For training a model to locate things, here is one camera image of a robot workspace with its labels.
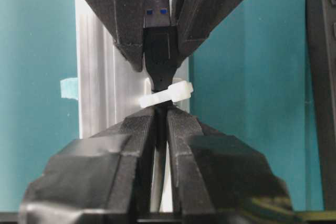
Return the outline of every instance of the black device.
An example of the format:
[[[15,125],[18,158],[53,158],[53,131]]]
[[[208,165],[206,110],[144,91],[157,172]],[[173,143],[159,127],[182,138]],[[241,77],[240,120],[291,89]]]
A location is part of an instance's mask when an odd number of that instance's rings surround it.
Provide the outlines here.
[[[307,0],[307,34],[326,210],[336,210],[336,0]]]
[[[86,0],[153,92],[242,0]],[[166,144],[174,212],[160,214]],[[146,108],[51,157],[20,224],[302,223],[265,156],[171,102]]]

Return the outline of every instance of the teal wall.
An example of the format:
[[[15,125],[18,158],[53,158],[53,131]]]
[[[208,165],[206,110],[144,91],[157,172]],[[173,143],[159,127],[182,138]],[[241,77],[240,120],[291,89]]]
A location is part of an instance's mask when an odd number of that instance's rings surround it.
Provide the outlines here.
[[[305,22],[305,0],[245,0],[191,57],[191,111],[263,152],[295,210],[320,210]]]
[[[0,211],[17,210],[51,154],[78,137],[75,0],[0,0]]]

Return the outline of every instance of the teal background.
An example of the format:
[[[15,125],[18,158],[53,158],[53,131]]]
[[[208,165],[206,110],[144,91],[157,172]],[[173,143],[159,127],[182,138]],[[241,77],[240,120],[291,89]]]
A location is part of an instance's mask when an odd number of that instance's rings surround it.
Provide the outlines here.
[[[50,155],[78,137],[75,0],[0,0],[0,211],[16,211]]]
[[[191,112],[263,152],[295,210],[321,210],[307,57],[305,0],[245,0],[191,57]]]

